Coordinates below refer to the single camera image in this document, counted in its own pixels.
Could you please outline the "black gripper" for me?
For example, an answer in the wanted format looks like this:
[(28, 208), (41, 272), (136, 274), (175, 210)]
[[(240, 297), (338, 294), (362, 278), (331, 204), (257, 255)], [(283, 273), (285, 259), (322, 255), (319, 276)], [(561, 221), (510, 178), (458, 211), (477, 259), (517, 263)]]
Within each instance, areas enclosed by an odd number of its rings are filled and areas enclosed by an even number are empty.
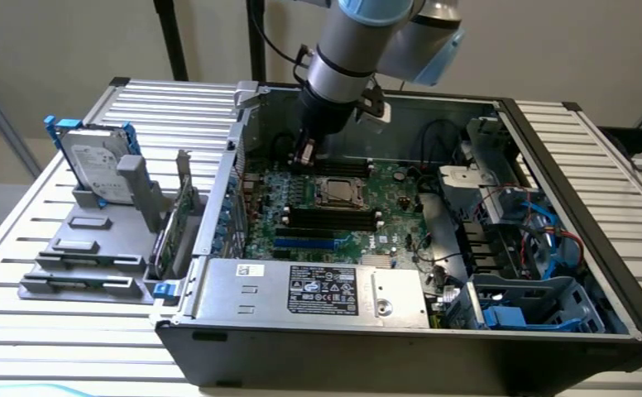
[(303, 87), (297, 105), (301, 122), (298, 145), (306, 146), (310, 140), (321, 144), (327, 135), (338, 133), (347, 124), (355, 107), (355, 102), (329, 101), (310, 87)]

